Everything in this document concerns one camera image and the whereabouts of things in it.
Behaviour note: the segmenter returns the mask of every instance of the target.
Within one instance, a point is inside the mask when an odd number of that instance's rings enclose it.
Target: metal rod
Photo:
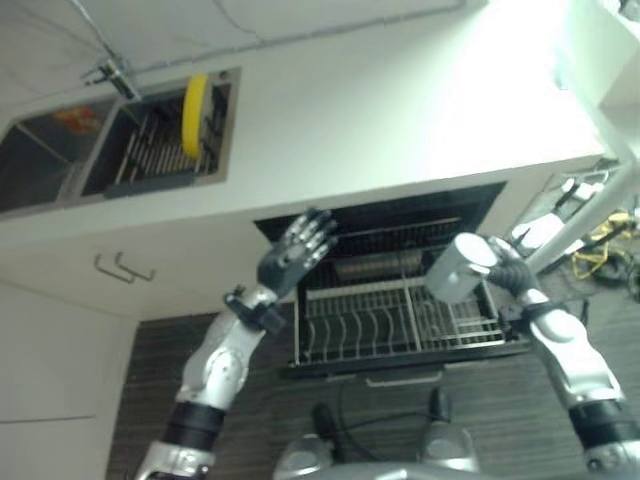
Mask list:
[[[159,121],[158,119],[155,119],[151,133],[149,134],[149,137],[148,137],[149,141],[147,143],[147,148],[145,149],[145,156],[142,164],[142,171],[145,176],[149,174],[149,166],[151,164],[154,140],[156,138],[156,133],[158,132],[158,127],[159,127]]]
[[[171,171],[177,172],[180,170],[180,137],[176,135],[174,138],[173,150],[171,152]]]
[[[116,176],[116,181],[114,182],[116,185],[118,185],[122,180],[122,175],[124,175],[124,171],[127,168],[127,162],[129,161],[129,155],[131,155],[131,152],[133,150],[133,145],[135,145],[137,138],[138,138],[138,132],[137,130],[135,130],[131,133],[131,136],[129,137],[129,145],[127,145],[127,151],[125,152],[124,157],[122,158],[122,163],[120,164],[120,168],[118,169],[118,175]]]
[[[402,308],[402,303],[398,302],[398,316],[400,318],[400,326],[402,327],[402,334],[404,336],[404,343],[407,345],[407,348],[409,348],[409,335],[407,335],[407,326],[405,325],[405,316],[404,316],[404,309]]]
[[[307,349],[307,358],[311,361],[311,350],[313,349],[313,344],[316,339],[316,327],[313,325],[311,319],[307,319],[307,323],[309,324],[309,348]]]
[[[342,360],[344,358],[344,342],[347,340],[347,324],[345,323],[342,315],[338,314],[338,319],[342,326],[342,336],[340,337],[340,345],[338,345],[338,355],[340,355],[340,360]]]
[[[139,134],[139,140],[140,140],[140,148],[138,149],[138,152],[136,154],[136,158],[134,158],[134,162],[133,162],[133,168],[131,169],[131,175],[129,175],[129,183],[132,183],[135,178],[136,178],[136,174],[138,173],[138,168],[140,166],[140,163],[142,162],[142,157],[145,154],[145,143],[149,143],[148,142],[148,137],[146,136],[146,130],[147,130],[147,125],[149,124],[149,115],[144,117],[144,120],[142,121],[142,126],[140,127],[140,134]]]
[[[378,354],[378,319],[375,314],[369,310],[369,318],[371,318],[371,323],[373,324],[373,337],[371,339],[371,350],[374,355]]]
[[[639,171],[638,161],[631,161],[620,168],[602,191],[571,217],[549,243],[527,258],[529,268],[534,273],[538,273],[560,257],[573,242],[602,223],[637,188],[640,179]]]
[[[162,173],[167,173],[169,169],[169,160],[171,157],[171,137],[167,136],[167,141],[164,144],[164,156],[162,161]]]
[[[383,312],[387,316],[387,321],[389,322],[389,335],[387,335],[387,346],[389,347],[389,353],[393,353],[393,334],[395,333],[393,327],[393,317],[389,313],[389,310],[386,308],[383,309]]]
[[[413,310],[413,302],[411,301],[411,293],[409,293],[409,287],[404,285],[404,299],[407,302],[407,311],[409,312],[409,325],[411,326],[411,332],[413,333],[413,340],[416,343],[416,349],[422,351],[422,343],[420,342],[420,335],[418,334],[418,324],[416,320],[416,314]]]
[[[447,304],[447,310],[449,311],[449,317],[450,317],[450,322],[451,322],[451,326],[453,327],[453,334],[456,336],[456,338],[458,339],[458,344],[461,343],[460,341],[460,329],[458,328],[458,324],[456,323],[456,315],[453,313],[453,309],[451,308],[451,305]]]
[[[102,45],[102,48],[104,48],[105,52],[107,52],[111,57],[117,58],[118,55],[116,54],[116,51],[109,44],[109,41],[107,40],[107,37],[105,36],[104,32],[96,24],[96,22],[94,22],[93,18],[91,18],[91,15],[89,14],[89,11],[80,2],[80,0],[67,0],[67,1],[78,11],[78,13],[82,16],[82,18],[84,18],[85,22],[87,22],[87,24],[93,31],[94,35],[98,39],[98,42],[100,42],[100,45]]]
[[[131,173],[129,174],[129,183],[133,182],[133,177],[136,173],[136,166],[140,162],[140,157],[144,152],[144,144],[145,144],[145,141],[142,138],[144,132],[142,132],[142,130],[136,130],[134,133],[136,135],[136,141],[134,142],[133,148],[131,149],[131,153],[128,157],[128,160],[133,165],[133,168],[131,169]]]
[[[150,162],[149,165],[149,175],[156,175],[158,173],[158,165],[160,163],[160,153],[161,153],[161,146],[162,146],[162,132],[158,133],[158,141],[154,142],[153,144],[153,154],[152,154],[152,161]]]
[[[365,383],[369,388],[389,388],[389,387],[406,387],[408,385],[422,385],[425,383],[437,383],[442,380],[442,370],[440,370],[435,375],[431,375],[428,377],[419,377],[419,378],[409,378],[405,380],[383,380],[376,381],[371,378],[365,378]]]
[[[293,309],[293,361],[296,365],[300,365],[300,313],[298,305],[296,302]]]
[[[358,312],[353,312],[353,316],[356,319],[356,323],[358,325],[358,336],[356,337],[356,358],[360,358],[360,342],[362,341],[362,322],[360,321],[360,316],[358,315]]]
[[[36,142],[38,145],[40,145],[42,148],[44,148],[51,155],[53,155],[56,158],[56,160],[60,160],[65,165],[71,165],[72,162],[69,159],[63,157],[58,152],[56,152],[52,147],[47,145],[44,141],[40,140],[40,138],[36,136],[34,133],[32,133],[27,127],[25,127],[23,123],[16,123],[16,128],[20,130],[22,133],[24,133],[31,140]]]
[[[324,315],[322,317],[322,321],[324,323],[324,327],[327,330],[327,336],[324,339],[322,344],[322,358],[325,362],[329,361],[328,353],[329,353],[329,341],[331,340],[331,326],[329,325],[329,321],[327,320],[327,316]]]

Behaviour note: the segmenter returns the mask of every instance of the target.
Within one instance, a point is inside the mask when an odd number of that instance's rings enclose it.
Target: drawer handle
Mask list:
[[[131,277],[125,277],[122,275],[118,275],[115,272],[112,272],[111,270],[107,270],[106,268],[102,267],[100,265],[100,260],[102,259],[102,255],[97,254],[95,256],[95,258],[93,259],[93,266],[96,270],[98,270],[99,272],[104,273],[105,275],[109,275],[110,277],[116,278],[118,280],[120,280],[121,282],[125,282],[125,283],[133,283],[133,281],[136,279],[135,275],[131,275]]]
[[[156,271],[155,270],[151,270],[148,275],[144,275],[144,274],[142,274],[140,272],[136,272],[131,267],[128,267],[125,264],[123,264],[122,263],[122,255],[124,255],[124,252],[116,253],[116,259],[115,259],[116,265],[120,269],[124,270],[129,275],[132,275],[134,278],[140,278],[140,279],[142,279],[142,280],[144,280],[146,282],[150,282],[155,278],[155,276],[156,276]]]
[[[391,387],[405,387],[407,385],[422,385],[425,383],[436,383],[442,380],[442,370],[430,377],[420,378],[408,378],[404,380],[390,380],[390,381],[376,381],[369,377],[365,379],[367,387],[369,388],[391,388]]]

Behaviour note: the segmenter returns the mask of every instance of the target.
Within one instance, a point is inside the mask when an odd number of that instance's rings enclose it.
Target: dishwasher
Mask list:
[[[481,283],[464,301],[433,298],[424,276],[475,231],[504,184],[333,209],[338,245],[298,285],[287,378],[442,365],[529,350],[505,335]],[[276,241],[292,217],[257,221]]]

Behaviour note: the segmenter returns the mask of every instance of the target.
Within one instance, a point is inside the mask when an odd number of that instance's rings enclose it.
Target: white wall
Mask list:
[[[550,80],[548,6],[496,0],[475,13],[144,75],[149,85],[242,67],[226,182],[8,221],[0,244],[265,206],[285,211],[366,191],[393,196],[406,185],[597,155],[592,126]]]
[[[467,8],[478,1],[467,0]],[[346,25],[456,5],[457,0],[223,1],[82,0],[109,42],[134,69],[205,52],[255,46]],[[4,2],[0,23],[0,105],[78,88],[104,51],[70,2]]]
[[[0,284],[0,478],[104,477],[135,327]]]

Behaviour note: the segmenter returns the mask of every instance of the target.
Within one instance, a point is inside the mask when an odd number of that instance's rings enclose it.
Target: gray floor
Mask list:
[[[576,290],[570,275],[546,281],[556,298],[593,293]],[[577,303],[570,305],[577,309]],[[111,454],[108,478],[121,479],[135,469],[147,443],[163,429],[179,386],[184,360],[197,346],[209,322],[185,317],[147,322],[140,327]],[[626,290],[601,290],[592,297],[589,333],[640,414],[640,305]],[[252,361],[245,389],[228,416],[210,478],[267,479],[279,452],[309,431],[309,412],[318,401],[336,405],[344,389],[347,422],[395,412],[424,410],[433,385],[371,389],[362,379],[285,381],[278,377],[292,357],[292,331],[268,338]],[[455,419],[475,438],[485,473],[510,479],[582,478],[580,445],[553,395],[545,372],[531,355],[447,368],[439,382],[453,396]],[[409,419],[356,430],[354,436],[383,458],[415,458],[424,421]],[[350,459],[359,457],[347,450]]]

